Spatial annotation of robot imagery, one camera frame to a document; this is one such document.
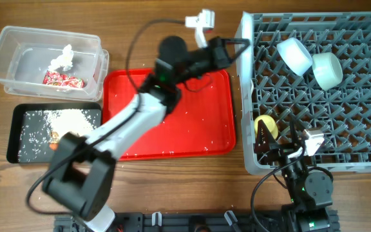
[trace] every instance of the table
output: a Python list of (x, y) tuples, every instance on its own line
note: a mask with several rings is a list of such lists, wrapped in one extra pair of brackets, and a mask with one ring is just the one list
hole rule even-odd
[[(371, 1), (365, 0), (0, 2), (0, 32), (4, 26), (13, 25), (98, 35), (102, 47), (110, 53), (110, 70), (123, 69), (134, 33), (140, 25), (158, 17), (183, 19), (186, 15), (196, 15), (202, 8), (210, 8), (216, 12), (213, 35), (234, 37), (243, 10), (251, 13), (371, 11)], [(148, 30), (137, 44), (131, 67), (152, 67), (157, 45), (167, 35), (183, 37), (189, 49), (196, 48), (192, 30), (158, 25)], [(115, 211), (175, 213), (249, 209), (251, 191), (261, 176), (251, 176), (244, 168), (240, 84), (235, 67), (228, 71), (236, 112), (237, 144), (233, 151), (215, 157), (119, 163), (108, 199)], [(0, 231), (52, 231), (52, 217), (36, 215), (24, 204), (28, 188), (46, 166), (13, 165), (5, 159), (12, 111), (16, 105), (26, 102), (58, 100), (9, 95), (0, 84)], [(342, 230), (371, 231), (371, 174), (336, 173), (335, 179), (333, 208), (339, 210)], [(32, 202), (43, 209), (61, 208), (40, 190), (34, 193)], [(290, 198), (270, 179), (260, 188), (256, 202), (258, 209), (279, 209), (289, 203)]]

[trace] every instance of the black tray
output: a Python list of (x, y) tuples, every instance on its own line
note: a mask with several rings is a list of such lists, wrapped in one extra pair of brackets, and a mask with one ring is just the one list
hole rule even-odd
[(12, 114), (7, 161), (12, 164), (49, 162), (54, 151), (49, 142), (41, 142), (50, 138), (47, 124), (43, 120), (44, 111), (68, 109), (83, 110), (82, 113), (93, 128), (101, 125), (101, 106), (95, 102), (20, 104)]

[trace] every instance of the transparent container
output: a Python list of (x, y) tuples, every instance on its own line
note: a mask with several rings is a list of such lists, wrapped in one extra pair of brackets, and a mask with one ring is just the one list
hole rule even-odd
[[(70, 44), (73, 67), (61, 74), (84, 81), (83, 88), (43, 84), (52, 59)], [(6, 26), (0, 34), (0, 83), (6, 93), (82, 101), (98, 101), (108, 72), (109, 56), (96, 35)]]

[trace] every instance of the white cup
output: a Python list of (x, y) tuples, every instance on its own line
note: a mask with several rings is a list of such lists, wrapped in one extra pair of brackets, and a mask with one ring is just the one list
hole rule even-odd
[(312, 56), (296, 38), (290, 38), (277, 44), (277, 51), (296, 75), (302, 76), (312, 66)]
[(339, 59), (331, 52), (313, 55), (313, 73), (322, 90), (329, 90), (343, 80)]

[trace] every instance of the gray crate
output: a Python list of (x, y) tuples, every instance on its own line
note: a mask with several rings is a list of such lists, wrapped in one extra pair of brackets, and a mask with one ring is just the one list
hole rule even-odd
[[(252, 44), (236, 62), (246, 170), (263, 175), (277, 166), (253, 149), (254, 119), (267, 114), (278, 122), (280, 142), (290, 141), (291, 119), (323, 130), (325, 145), (306, 159), (308, 165), (371, 172), (371, 12), (243, 13), (236, 37)], [(311, 54), (334, 53), (343, 67), (343, 82), (326, 92), (311, 68), (303, 77), (294, 74), (276, 49), (290, 37), (299, 39)]]

